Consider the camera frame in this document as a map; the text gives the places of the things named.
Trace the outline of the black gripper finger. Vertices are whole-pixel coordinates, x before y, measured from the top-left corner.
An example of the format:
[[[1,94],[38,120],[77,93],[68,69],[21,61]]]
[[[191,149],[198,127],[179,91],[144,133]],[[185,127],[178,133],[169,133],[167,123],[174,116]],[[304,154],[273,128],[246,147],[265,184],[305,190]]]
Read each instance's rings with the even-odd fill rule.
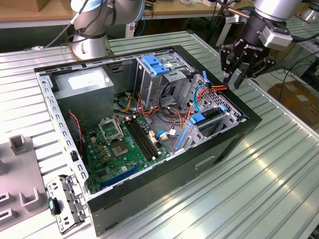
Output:
[[[221,69],[224,72],[223,85],[228,85],[229,81],[242,62],[243,50],[240,48],[243,39],[237,39],[233,45],[220,45]]]
[[[256,78],[259,75],[266,73],[270,68],[274,67],[275,64],[276,61],[271,55],[263,57],[254,53],[252,56],[249,56],[248,60],[245,62],[242,61],[241,65],[238,67],[241,70],[241,73],[235,80],[235,89],[239,89],[245,79]]]

